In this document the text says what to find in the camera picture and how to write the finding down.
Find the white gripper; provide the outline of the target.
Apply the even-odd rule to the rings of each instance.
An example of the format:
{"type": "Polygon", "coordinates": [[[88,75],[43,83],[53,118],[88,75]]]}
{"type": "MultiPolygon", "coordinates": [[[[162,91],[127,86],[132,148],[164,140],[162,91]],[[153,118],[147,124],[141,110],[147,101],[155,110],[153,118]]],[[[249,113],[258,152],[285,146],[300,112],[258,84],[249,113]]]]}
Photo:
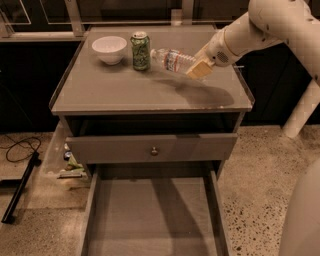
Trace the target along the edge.
{"type": "Polygon", "coordinates": [[[216,32],[208,44],[204,45],[195,55],[197,61],[192,65],[186,75],[191,79],[205,77],[212,73],[214,65],[226,67],[240,59],[228,47],[225,41],[225,29],[216,32]]]}

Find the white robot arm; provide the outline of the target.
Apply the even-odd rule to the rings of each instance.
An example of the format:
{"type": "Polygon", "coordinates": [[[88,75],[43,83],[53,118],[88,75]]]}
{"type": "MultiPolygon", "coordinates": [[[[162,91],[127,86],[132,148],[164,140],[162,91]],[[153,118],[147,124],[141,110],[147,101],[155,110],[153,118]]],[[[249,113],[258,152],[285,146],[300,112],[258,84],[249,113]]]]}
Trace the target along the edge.
{"type": "MultiPolygon", "coordinates": [[[[285,43],[312,77],[286,124],[295,132],[302,116],[319,104],[320,22],[304,0],[250,0],[248,12],[214,34],[195,54],[191,78],[233,64],[245,54],[285,43]]],[[[282,230],[279,256],[320,256],[320,159],[301,175],[292,193],[282,230]]]]}

